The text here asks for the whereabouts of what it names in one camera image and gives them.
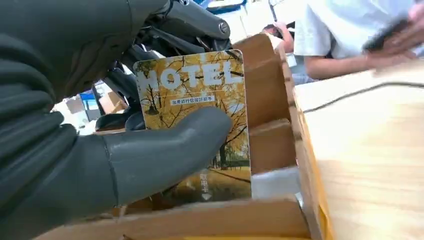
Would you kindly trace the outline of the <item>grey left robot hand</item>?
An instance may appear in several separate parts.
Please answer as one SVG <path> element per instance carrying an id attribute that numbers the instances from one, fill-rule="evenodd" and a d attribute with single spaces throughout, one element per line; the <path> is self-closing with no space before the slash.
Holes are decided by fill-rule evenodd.
<path id="1" fill-rule="evenodd" d="M 78 136 L 53 106 L 98 80 L 165 0 L 0 3 L 0 207 L 109 208 L 203 168 L 230 128 L 215 107 L 176 127 Z"/>

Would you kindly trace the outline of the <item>person's hand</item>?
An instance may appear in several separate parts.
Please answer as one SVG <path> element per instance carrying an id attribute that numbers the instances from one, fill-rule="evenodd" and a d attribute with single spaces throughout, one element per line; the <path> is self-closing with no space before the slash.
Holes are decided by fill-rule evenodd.
<path id="1" fill-rule="evenodd" d="M 424 43 L 424 3 L 413 5 L 389 22 L 365 45 L 368 69 L 416 59 L 412 49 Z"/>

